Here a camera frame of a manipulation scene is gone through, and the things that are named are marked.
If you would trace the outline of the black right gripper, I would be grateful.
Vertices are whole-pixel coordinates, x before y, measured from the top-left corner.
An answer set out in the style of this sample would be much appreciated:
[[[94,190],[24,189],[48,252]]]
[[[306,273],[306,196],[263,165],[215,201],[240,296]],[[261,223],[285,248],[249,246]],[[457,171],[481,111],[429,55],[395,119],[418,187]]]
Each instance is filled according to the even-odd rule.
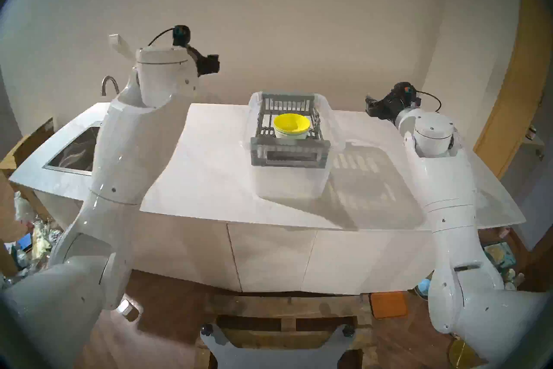
[[[421,98],[418,96],[416,88],[409,82],[396,83],[391,91],[379,101],[366,95],[365,102],[366,113],[370,117],[387,121],[396,121],[403,110],[421,106]]]

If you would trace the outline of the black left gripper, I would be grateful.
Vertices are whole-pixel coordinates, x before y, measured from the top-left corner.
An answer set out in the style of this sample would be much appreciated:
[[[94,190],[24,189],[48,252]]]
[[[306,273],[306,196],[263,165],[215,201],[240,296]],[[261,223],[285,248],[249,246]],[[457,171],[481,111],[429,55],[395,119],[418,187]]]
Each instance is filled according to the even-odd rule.
[[[194,59],[198,77],[202,75],[219,73],[220,61],[219,55],[211,54],[206,57],[190,45],[191,30],[186,25],[175,25],[172,29],[172,45],[184,48]]]

